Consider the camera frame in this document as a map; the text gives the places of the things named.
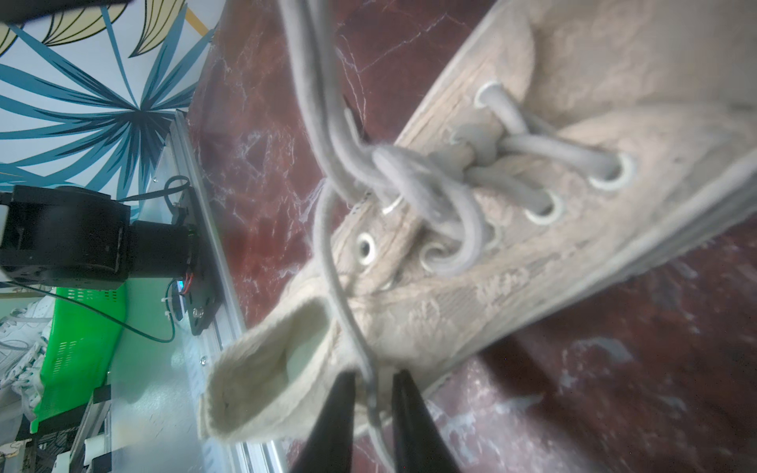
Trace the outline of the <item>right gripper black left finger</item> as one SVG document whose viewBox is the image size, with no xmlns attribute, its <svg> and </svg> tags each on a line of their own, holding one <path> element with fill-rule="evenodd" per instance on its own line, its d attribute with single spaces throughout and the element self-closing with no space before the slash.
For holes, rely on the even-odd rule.
<svg viewBox="0 0 757 473">
<path fill-rule="evenodd" d="M 352 467 L 356 374 L 335 378 L 292 473 L 349 473 Z"/>
</svg>

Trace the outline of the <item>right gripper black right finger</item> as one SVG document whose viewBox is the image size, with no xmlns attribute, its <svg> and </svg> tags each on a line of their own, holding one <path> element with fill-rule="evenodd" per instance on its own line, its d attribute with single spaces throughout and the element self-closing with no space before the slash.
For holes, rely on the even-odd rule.
<svg viewBox="0 0 757 473">
<path fill-rule="evenodd" d="M 410 372 L 392 379 L 392 435 L 397 472 L 461 471 L 442 439 Z"/>
</svg>

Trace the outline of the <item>beige sneaker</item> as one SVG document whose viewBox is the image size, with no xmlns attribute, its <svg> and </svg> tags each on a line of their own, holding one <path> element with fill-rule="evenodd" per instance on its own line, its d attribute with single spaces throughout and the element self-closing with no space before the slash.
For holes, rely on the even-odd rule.
<svg viewBox="0 0 757 473">
<path fill-rule="evenodd" d="M 339 91 L 330 8 L 279 5 L 325 181 L 313 258 L 214 364 L 203 439 L 303 438 L 335 378 L 422 389 L 756 205 L 752 1 L 498 1 L 392 144 Z"/>
</svg>

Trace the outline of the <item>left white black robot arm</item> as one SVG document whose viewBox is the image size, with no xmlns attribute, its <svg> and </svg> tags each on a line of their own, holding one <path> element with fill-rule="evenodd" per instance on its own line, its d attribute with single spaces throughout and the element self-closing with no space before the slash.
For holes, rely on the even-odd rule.
<svg viewBox="0 0 757 473">
<path fill-rule="evenodd" d="M 2 275 L 24 286 L 112 290 L 131 277 L 193 272 L 197 233 L 181 221 L 134 221 L 131 201 L 74 186 L 17 185 L 2 193 Z"/>
</svg>

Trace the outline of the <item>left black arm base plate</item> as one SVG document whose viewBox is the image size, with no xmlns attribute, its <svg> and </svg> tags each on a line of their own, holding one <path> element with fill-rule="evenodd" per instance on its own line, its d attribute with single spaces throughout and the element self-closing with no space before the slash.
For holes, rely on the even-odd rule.
<svg viewBox="0 0 757 473">
<path fill-rule="evenodd" d="M 175 203 L 173 223 L 189 233 L 190 258 L 179 284 L 179 301 L 191 333 L 199 336 L 214 320 L 225 299 L 211 234 L 193 187 L 185 189 Z"/>
</svg>

